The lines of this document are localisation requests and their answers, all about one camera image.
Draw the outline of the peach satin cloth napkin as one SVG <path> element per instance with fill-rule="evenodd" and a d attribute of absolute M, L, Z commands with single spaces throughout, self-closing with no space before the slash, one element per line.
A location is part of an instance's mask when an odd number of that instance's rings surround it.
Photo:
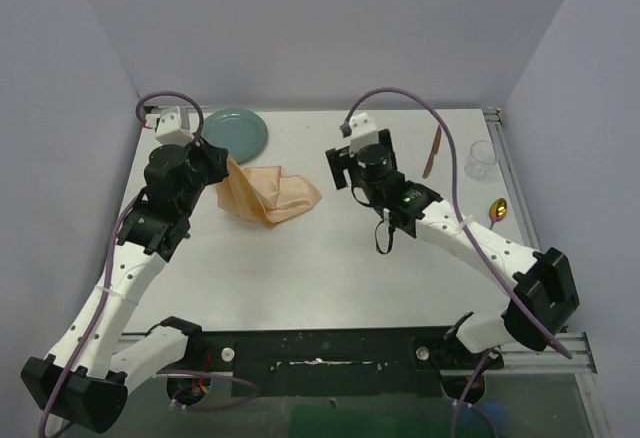
<path fill-rule="evenodd" d="M 215 185 L 218 207 L 269 229 L 311 211 L 322 199 L 306 178 L 282 166 L 244 167 L 229 158 L 227 169 Z"/>

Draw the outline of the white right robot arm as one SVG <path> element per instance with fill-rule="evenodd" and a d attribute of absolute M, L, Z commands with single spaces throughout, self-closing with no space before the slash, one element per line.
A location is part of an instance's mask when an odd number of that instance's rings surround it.
<path fill-rule="evenodd" d="M 325 156 L 337 189 L 361 190 L 391 233 L 435 245 L 488 277 L 509 299 L 489 316 L 465 313 L 449 330 L 448 360 L 469 366 L 481 352 L 519 343 L 572 356 L 557 335 L 579 306 L 570 263 L 556 248 L 519 245 L 457 212 L 436 191 L 406 179 L 397 168 L 388 130 L 373 131 L 361 148 L 329 149 Z"/>

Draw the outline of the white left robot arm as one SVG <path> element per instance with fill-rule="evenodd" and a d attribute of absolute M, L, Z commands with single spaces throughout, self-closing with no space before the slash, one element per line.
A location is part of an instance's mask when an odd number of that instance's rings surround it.
<path fill-rule="evenodd" d="M 200 363 L 199 327 L 171 319 L 135 346 L 115 352 L 143 294 L 190 230 L 204 189 L 228 176 L 228 152 L 204 141 L 161 145 L 144 169 L 144 187 L 111 232 L 104 272 L 65 334 L 43 358 L 30 357 L 20 378 L 45 417 L 103 433 L 128 395 L 157 370 Z"/>

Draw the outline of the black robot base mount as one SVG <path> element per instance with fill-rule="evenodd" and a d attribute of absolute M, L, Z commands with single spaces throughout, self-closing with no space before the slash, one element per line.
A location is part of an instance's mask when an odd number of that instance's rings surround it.
<path fill-rule="evenodd" d="M 169 365 L 228 372 L 265 397 L 439 397 L 446 375 L 480 362 L 438 326 L 201 332 Z"/>

